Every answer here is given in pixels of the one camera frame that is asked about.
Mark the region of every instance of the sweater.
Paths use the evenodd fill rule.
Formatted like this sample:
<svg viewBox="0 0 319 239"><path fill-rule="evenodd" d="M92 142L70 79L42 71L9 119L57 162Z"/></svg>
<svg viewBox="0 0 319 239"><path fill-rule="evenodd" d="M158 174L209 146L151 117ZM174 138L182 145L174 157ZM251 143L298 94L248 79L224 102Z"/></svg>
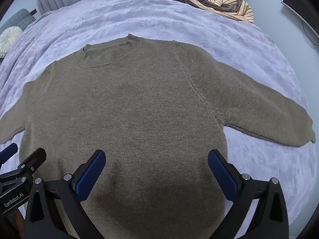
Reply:
<svg viewBox="0 0 319 239"><path fill-rule="evenodd" d="M105 151L82 202L105 238L209 238L224 196L207 155L218 149L227 159L224 125L283 145L315 142L293 100L199 47L129 34L86 45L26 83L0 120L0 143L25 129L20 160L44 148L34 176L46 181Z"/></svg>

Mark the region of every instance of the sweater collar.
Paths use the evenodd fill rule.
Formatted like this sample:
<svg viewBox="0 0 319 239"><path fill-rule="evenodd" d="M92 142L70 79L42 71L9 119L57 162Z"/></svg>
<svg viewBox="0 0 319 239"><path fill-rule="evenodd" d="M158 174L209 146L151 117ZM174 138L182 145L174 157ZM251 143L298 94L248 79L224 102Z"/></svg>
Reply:
<svg viewBox="0 0 319 239"><path fill-rule="evenodd" d="M127 37L118 38L101 44L86 45L74 53L78 65L82 68L102 67L118 62L132 52L140 44L141 38L128 34Z"/></svg>

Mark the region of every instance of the black mount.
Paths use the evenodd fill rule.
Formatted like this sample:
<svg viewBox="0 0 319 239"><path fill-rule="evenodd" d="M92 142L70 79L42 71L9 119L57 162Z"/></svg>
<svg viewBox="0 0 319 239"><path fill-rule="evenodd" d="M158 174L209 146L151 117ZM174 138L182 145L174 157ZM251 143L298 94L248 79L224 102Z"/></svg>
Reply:
<svg viewBox="0 0 319 239"><path fill-rule="evenodd" d="M208 154L208 165L225 197L234 204L210 239L234 239L253 199L259 199L255 214L241 239L288 239L289 223L278 179L259 181L240 174L218 150Z"/></svg>
<svg viewBox="0 0 319 239"><path fill-rule="evenodd" d="M0 152L0 168L18 151L12 143ZM32 174L47 159L43 148L35 150L16 170L0 175L0 216L6 216L28 201L32 188Z"/></svg>
<svg viewBox="0 0 319 239"><path fill-rule="evenodd" d="M25 238L71 239L57 210L60 199L80 239L104 239L83 210L80 202L87 199L105 166L105 153L96 150L91 158L61 180L45 182L37 178L33 184L26 213Z"/></svg>

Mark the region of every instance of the gray cushion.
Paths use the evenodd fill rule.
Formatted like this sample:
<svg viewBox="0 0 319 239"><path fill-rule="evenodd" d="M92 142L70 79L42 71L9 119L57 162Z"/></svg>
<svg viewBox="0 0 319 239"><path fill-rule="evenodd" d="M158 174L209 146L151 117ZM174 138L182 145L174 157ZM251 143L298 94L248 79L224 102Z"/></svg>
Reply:
<svg viewBox="0 0 319 239"><path fill-rule="evenodd" d="M21 9L16 12L9 20L7 20L1 27L0 33L2 33L6 28L18 26L22 30L35 21L35 18L26 9Z"/></svg>

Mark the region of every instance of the bed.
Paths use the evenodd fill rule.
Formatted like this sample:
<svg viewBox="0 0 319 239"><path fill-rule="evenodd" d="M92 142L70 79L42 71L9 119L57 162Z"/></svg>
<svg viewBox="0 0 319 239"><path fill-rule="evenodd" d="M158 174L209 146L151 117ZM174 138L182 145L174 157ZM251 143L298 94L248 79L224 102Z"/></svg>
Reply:
<svg viewBox="0 0 319 239"><path fill-rule="evenodd" d="M107 42L131 33L149 39L176 40L202 47L254 80L293 99L307 109L296 76L273 41L257 26L238 22L171 0L82 0L69 7L45 13L30 24L1 64L0 117L22 94L23 85L35 80L55 60L86 44ZM315 145L281 146L224 127L228 162L254 179L277 177L283 188L289 223L300 213L315 188ZM0 145L20 145L23 132ZM18 154L1 173L19 164ZM254 202L237 237L248 228ZM225 199L225 213L231 202Z"/></svg>

